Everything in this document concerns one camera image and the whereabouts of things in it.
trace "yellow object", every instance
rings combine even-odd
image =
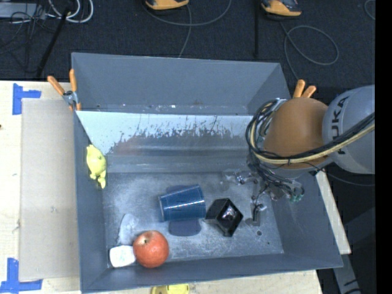
[[[189,0],[177,2],[175,0],[154,0],[157,4],[153,6],[152,4],[148,3],[146,1],[146,4],[154,9],[154,10],[168,10],[168,9],[174,9],[177,7],[182,7],[186,4],[188,4]]]
[[[93,145],[87,146],[87,166],[90,169],[90,178],[97,179],[101,188],[106,186],[106,158],[101,151]]]
[[[151,294],[188,294],[189,284],[161,285],[153,287]]]
[[[301,15],[301,13],[302,13],[301,11],[290,11],[279,0],[270,0],[269,1],[269,7],[264,6],[264,4],[262,4],[262,7],[268,13],[273,13],[273,14],[276,14],[276,15],[283,15],[285,17],[297,17],[297,16]]]

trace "bin floor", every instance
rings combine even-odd
[[[162,221],[158,196],[174,185],[199,184],[208,209],[215,199],[229,198],[243,214],[232,237],[213,224],[200,221],[202,230],[194,236],[169,234],[168,222]],[[261,213],[260,226],[250,226],[251,196],[259,184],[235,184],[220,173],[109,173],[103,191],[103,208],[108,250],[120,244],[132,244],[141,232],[158,230],[170,246],[169,261],[237,257],[283,253],[272,201],[262,195],[258,202],[267,209]]]

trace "blue tape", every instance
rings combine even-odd
[[[22,98],[39,98],[41,97],[40,91],[29,90],[23,91],[23,87],[18,84],[13,84],[13,104],[12,104],[12,114],[20,115],[22,113]]]
[[[19,282],[19,261],[7,259],[7,280],[2,281],[0,293],[19,294],[19,291],[35,291],[42,287],[42,280]]]

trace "yellow rubber duck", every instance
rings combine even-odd
[[[106,158],[94,145],[87,146],[87,166],[91,171],[90,178],[97,179],[101,188],[106,186]]]

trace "wooden table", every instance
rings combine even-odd
[[[12,115],[13,84],[24,91],[41,91],[39,99],[58,100],[65,103],[47,82],[0,81],[0,281],[7,278],[6,262],[11,257],[19,259],[20,219],[20,178],[21,178],[21,115]],[[70,90],[69,83],[61,83]],[[336,236],[341,254],[349,254],[350,246],[324,173],[317,175],[326,210]],[[147,294],[150,288],[124,290],[115,293]],[[40,291],[30,293],[80,293],[78,277],[56,277],[44,279]],[[271,274],[266,276],[243,277],[223,281],[190,284],[190,293],[273,293],[273,294],[315,294],[322,293],[316,271]]]

